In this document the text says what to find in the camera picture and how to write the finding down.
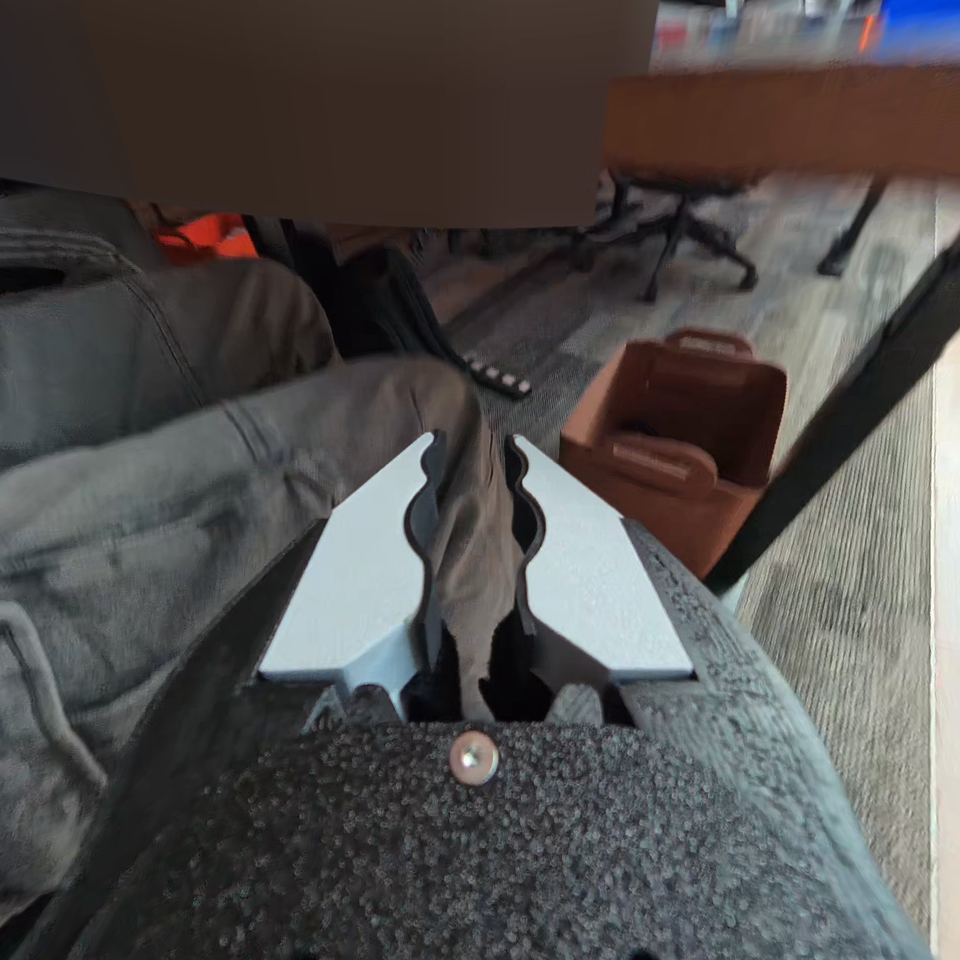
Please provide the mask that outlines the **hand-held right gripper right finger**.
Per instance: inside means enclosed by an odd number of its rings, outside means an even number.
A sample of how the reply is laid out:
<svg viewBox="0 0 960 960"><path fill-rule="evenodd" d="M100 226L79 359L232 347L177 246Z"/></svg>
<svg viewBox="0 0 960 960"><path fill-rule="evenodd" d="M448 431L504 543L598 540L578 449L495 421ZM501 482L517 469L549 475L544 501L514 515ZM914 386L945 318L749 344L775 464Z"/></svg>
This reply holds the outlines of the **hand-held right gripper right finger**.
<svg viewBox="0 0 960 960"><path fill-rule="evenodd" d="M523 550L516 608L533 675L553 693L694 681L621 513L521 435L505 438L504 459Z"/></svg>

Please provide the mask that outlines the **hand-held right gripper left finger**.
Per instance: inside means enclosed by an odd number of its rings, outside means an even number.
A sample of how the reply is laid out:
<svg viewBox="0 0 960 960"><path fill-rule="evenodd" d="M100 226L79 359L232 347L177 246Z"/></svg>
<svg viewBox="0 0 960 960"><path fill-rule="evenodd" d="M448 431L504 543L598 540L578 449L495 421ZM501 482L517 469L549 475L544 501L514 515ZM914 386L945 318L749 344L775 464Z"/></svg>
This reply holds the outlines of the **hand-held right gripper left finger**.
<svg viewBox="0 0 960 960"><path fill-rule="evenodd" d="M428 553L446 458L445 436L425 433L332 510L259 678L329 683L346 697L378 687L403 706L403 690L436 666L442 647Z"/></svg>

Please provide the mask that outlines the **brown paper bag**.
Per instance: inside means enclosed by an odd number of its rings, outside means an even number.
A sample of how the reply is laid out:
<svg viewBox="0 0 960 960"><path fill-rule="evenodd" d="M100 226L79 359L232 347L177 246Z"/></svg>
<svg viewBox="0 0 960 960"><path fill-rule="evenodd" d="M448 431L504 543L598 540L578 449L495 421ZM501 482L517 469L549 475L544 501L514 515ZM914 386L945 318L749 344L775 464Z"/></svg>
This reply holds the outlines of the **brown paper bag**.
<svg viewBox="0 0 960 960"><path fill-rule="evenodd" d="M630 341L562 427L558 462L703 580L771 482L787 391L738 334Z"/></svg>

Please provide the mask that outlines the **person's grey trousers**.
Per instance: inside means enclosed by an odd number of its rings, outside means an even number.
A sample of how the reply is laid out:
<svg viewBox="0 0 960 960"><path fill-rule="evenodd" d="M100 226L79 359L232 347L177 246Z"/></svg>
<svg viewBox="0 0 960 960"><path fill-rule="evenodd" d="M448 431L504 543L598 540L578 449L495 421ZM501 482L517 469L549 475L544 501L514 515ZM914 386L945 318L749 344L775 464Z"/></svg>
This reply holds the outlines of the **person's grey trousers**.
<svg viewBox="0 0 960 960"><path fill-rule="evenodd" d="M38 186L1 206L1 919L70 872L117 756L258 573L421 436L447 454L430 544L462 714L520 548L474 386L346 362L286 266L175 267L134 206Z"/></svg>

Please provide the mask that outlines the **black strip with pale dots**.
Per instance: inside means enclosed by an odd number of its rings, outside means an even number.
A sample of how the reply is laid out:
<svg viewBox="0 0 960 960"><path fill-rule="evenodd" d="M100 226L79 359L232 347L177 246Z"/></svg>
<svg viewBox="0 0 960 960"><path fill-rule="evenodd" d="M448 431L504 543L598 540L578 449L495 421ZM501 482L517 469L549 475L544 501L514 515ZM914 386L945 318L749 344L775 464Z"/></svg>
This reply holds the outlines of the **black strip with pale dots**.
<svg viewBox="0 0 960 960"><path fill-rule="evenodd" d="M507 398L512 402L520 402L529 398L533 387L529 379L484 361L472 353L463 354L462 368L469 378L479 387Z"/></svg>

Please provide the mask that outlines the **dark cloth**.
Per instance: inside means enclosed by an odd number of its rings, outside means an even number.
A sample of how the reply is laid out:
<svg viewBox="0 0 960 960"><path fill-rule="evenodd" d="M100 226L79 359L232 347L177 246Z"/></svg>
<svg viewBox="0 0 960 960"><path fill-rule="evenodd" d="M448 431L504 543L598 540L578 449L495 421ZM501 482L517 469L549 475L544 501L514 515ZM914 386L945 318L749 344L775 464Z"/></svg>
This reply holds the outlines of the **dark cloth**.
<svg viewBox="0 0 960 960"><path fill-rule="evenodd" d="M468 371L412 262L395 244L367 243L343 259L317 223L250 214L242 222L259 255L289 268L312 290L342 358L423 355Z"/></svg>

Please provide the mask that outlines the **black slanted table leg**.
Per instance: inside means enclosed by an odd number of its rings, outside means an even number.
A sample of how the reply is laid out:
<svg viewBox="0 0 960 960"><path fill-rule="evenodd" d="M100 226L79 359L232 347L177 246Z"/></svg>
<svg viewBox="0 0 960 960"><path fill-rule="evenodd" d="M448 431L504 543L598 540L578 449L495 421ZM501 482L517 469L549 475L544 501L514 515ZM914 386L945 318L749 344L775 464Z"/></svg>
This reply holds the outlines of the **black slanted table leg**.
<svg viewBox="0 0 960 960"><path fill-rule="evenodd" d="M789 450L781 470L704 578L733 589L912 392L959 330L959 237L934 258L856 355Z"/></svg>

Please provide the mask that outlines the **black office chair base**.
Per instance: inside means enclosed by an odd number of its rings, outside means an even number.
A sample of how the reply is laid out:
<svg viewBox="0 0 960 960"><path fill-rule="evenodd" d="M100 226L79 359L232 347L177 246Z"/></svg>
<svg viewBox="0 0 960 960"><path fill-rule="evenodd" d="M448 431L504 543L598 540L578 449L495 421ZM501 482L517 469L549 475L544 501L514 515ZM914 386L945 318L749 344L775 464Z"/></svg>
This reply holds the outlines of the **black office chair base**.
<svg viewBox="0 0 960 960"><path fill-rule="evenodd" d="M759 281L756 264L740 252L737 240L726 227L702 219L695 213L695 207L713 198L728 200L743 195L761 182L761 174L739 178L690 178L625 166L607 166L604 172L612 186L609 209L606 218L574 234L570 263L575 271L592 270L595 259L603 250L640 246L647 239L661 236L663 247L641 295L644 303L653 304L657 300L662 273L676 257L681 243L687 239L714 258L726 260L742 269L738 291L751 292L756 288ZM673 211L629 225L631 215L641 209L639 203L629 200L633 189L675 198Z"/></svg>

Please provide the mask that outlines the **orange cloth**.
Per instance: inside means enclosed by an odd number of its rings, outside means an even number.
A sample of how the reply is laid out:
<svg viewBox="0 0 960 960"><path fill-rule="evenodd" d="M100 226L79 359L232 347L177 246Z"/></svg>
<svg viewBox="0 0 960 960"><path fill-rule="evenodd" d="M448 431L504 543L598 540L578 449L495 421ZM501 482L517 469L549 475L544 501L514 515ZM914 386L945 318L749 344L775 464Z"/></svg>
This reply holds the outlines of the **orange cloth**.
<svg viewBox="0 0 960 960"><path fill-rule="evenodd" d="M244 219L234 213L211 213L153 231L164 257L174 266L258 259L259 253Z"/></svg>

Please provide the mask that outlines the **brown wooden table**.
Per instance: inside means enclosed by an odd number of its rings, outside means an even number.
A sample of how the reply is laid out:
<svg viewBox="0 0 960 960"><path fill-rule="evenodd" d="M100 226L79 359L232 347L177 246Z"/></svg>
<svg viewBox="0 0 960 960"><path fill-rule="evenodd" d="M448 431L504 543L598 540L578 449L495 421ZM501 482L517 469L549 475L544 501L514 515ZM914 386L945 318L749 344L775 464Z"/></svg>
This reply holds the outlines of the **brown wooden table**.
<svg viewBox="0 0 960 960"><path fill-rule="evenodd" d="M957 65L679 71L614 81L600 152L608 169L735 179L959 178Z"/></svg>

